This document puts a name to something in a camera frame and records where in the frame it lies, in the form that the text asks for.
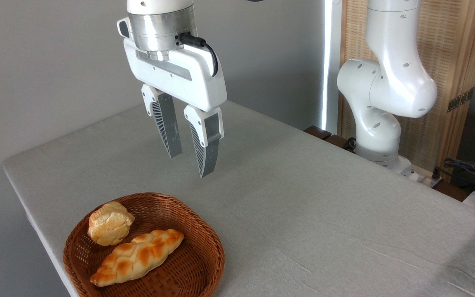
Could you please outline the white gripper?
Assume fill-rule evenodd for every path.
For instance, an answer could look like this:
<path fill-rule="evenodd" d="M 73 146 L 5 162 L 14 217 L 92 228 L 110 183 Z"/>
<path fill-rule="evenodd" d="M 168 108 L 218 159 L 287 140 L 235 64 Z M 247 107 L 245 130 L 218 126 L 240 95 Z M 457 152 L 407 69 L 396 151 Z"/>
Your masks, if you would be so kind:
<path fill-rule="evenodd" d="M 145 83 L 141 88 L 147 114 L 153 117 L 164 147 L 170 158 L 181 154 L 173 97 L 187 104 L 183 110 L 190 122 L 193 145 L 200 177 L 213 172 L 224 137 L 222 111 L 219 107 L 227 100 L 222 66 L 215 70 L 219 57 L 206 49 L 191 45 L 170 51 L 168 60 L 159 61 L 136 47 L 128 18 L 117 22 L 124 38 L 124 49 L 134 77 Z"/>

